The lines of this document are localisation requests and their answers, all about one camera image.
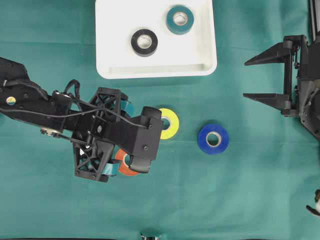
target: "sticker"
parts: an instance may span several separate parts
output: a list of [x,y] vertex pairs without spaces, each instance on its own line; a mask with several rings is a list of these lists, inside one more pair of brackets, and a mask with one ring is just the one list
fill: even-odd
[[6,100],[6,103],[10,106],[13,106],[16,104],[16,99],[13,96],[8,97]]

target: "tape roll core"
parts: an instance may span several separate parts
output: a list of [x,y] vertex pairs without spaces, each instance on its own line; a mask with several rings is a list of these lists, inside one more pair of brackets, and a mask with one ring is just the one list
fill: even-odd
[[[212,145],[209,142],[209,136],[216,135],[218,142]],[[220,125],[209,124],[204,126],[198,134],[199,148],[206,154],[215,155],[223,153],[229,145],[228,132]]]
[[162,112],[161,119],[166,119],[169,122],[168,129],[162,130],[161,132],[161,140],[168,140],[175,136],[180,127],[180,121],[177,114],[167,108],[159,109]]
[[133,34],[131,46],[140,57],[149,57],[157,50],[158,38],[153,31],[141,29]]
[[195,17],[192,11],[183,5],[174,6],[166,16],[168,29],[177,35],[188,33],[193,27],[194,22]]

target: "black cable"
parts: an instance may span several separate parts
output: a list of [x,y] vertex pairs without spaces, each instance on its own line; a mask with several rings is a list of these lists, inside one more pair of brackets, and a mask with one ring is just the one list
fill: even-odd
[[73,79],[71,80],[64,89],[64,94],[67,94],[69,89],[74,85],[74,94],[77,99],[80,99],[80,82]]
[[75,139],[75,138],[72,138],[72,137],[68,137],[68,136],[65,136],[65,135],[62,135],[60,133],[55,133],[52,135],[54,138],[57,138],[57,139],[65,139],[65,140],[69,140],[70,142],[73,142],[75,144],[82,144],[82,145],[87,145],[88,143],[85,142],[85,141],[81,141],[81,140],[78,140],[78,139]]
[[128,119],[126,119],[124,116],[121,116],[118,113],[115,113],[114,111],[107,109],[105,107],[98,107],[95,109],[91,109],[91,110],[87,110],[87,111],[82,111],[82,112],[77,112],[77,113],[70,113],[70,114],[66,114],[66,115],[51,115],[51,114],[46,114],[46,113],[42,113],[42,112],[36,112],[36,111],[29,111],[29,110],[20,110],[20,109],[4,109],[2,107],[0,107],[0,111],[4,112],[4,113],[26,113],[26,114],[34,114],[34,115],[40,115],[40,116],[44,116],[44,117],[50,117],[50,118],[57,118],[57,119],[64,119],[64,118],[70,118],[70,117],[75,117],[75,116],[80,116],[80,115],[85,115],[85,114],[90,114],[90,113],[95,113],[98,111],[105,111],[107,113],[113,114],[116,117],[120,118],[121,120],[125,121],[126,123],[135,126],[135,127],[139,127],[139,128],[144,128],[146,129],[147,127],[141,124],[136,124],[133,123],[132,121],[129,121]]

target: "green cloth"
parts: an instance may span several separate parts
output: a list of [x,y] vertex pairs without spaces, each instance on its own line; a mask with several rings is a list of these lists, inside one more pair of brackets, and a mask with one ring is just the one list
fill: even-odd
[[[297,119],[242,97],[282,92],[282,65],[244,62],[308,34],[307,0],[216,0],[215,73],[123,80],[97,73],[93,0],[0,0],[0,10],[0,56],[49,93],[77,79],[86,101],[98,87],[119,88],[136,114],[169,107],[180,118],[149,174],[105,184],[74,176],[71,143],[1,116],[1,238],[318,239],[320,220],[305,205],[319,187],[319,143]],[[212,122],[230,136],[221,155],[197,146]]]

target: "tray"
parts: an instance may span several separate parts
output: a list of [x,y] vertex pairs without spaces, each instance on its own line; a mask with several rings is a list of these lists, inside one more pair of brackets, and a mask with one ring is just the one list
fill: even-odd
[[[190,32],[176,35],[168,11],[185,5],[194,15]],[[105,79],[205,76],[217,68],[212,0],[96,0],[96,68]],[[131,46],[140,29],[158,38],[156,52],[136,55]]]

